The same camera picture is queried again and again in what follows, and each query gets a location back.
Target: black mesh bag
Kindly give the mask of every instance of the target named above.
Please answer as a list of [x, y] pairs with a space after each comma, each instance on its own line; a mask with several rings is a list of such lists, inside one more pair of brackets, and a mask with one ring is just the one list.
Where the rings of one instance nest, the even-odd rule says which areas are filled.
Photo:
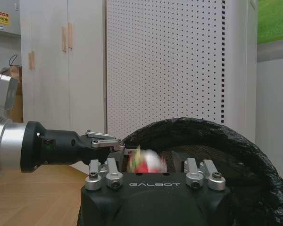
[[164, 156], [168, 172], [175, 171], [174, 153], [213, 160], [233, 193], [233, 225], [283, 225], [283, 180], [268, 157], [232, 129], [194, 118], [169, 119], [135, 131], [124, 142]]

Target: pegboard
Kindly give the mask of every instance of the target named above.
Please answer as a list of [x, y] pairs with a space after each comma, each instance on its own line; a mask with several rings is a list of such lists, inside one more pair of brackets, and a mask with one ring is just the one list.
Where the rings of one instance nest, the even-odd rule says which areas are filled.
[[224, 123], [224, 0], [108, 0], [108, 133], [155, 121]]

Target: metal clamp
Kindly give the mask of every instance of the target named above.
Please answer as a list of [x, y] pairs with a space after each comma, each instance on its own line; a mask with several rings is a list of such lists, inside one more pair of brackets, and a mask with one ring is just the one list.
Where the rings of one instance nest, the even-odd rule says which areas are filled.
[[200, 189], [203, 185], [203, 175], [198, 172], [197, 164], [194, 158], [188, 158], [187, 160], [188, 173], [185, 176], [185, 182], [187, 186], [192, 189]]
[[123, 184], [123, 174], [118, 172], [114, 158], [107, 158], [109, 173], [106, 175], [106, 185], [112, 190], [118, 190]]
[[112, 147], [113, 152], [122, 151], [125, 148], [125, 145], [118, 139], [112, 140], [93, 140], [91, 143], [93, 148], [100, 147]]
[[203, 160], [200, 170], [204, 172], [208, 179], [208, 187], [215, 191], [225, 190], [225, 178], [219, 173], [212, 160]]
[[86, 131], [86, 136], [97, 139], [115, 139], [114, 136], [111, 136], [107, 133], [95, 133], [95, 132], [91, 132], [90, 129]]
[[85, 179], [85, 188], [89, 191], [99, 190], [101, 188], [102, 177], [99, 175], [99, 160], [91, 160], [89, 164], [89, 175]]

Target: silver metal cylinder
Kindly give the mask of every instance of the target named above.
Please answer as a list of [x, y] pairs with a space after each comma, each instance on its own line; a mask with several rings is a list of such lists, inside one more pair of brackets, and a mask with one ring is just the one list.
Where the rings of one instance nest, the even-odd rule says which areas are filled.
[[26, 124], [0, 117], [0, 172], [20, 170], [21, 149]]

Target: white cabinet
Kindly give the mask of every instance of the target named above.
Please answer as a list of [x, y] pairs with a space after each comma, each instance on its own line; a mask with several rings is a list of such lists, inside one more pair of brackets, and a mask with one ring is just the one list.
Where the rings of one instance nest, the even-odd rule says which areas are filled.
[[20, 0], [20, 7], [24, 121], [105, 132], [105, 1]]
[[68, 1], [73, 25], [69, 50], [70, 128], [82, 134], [105, 131], [105, 5], [101, 0]]
[[33, 2], [34, 118], [48, 129], [70, 129], [68, 53], [62, 51], [67, 0]]

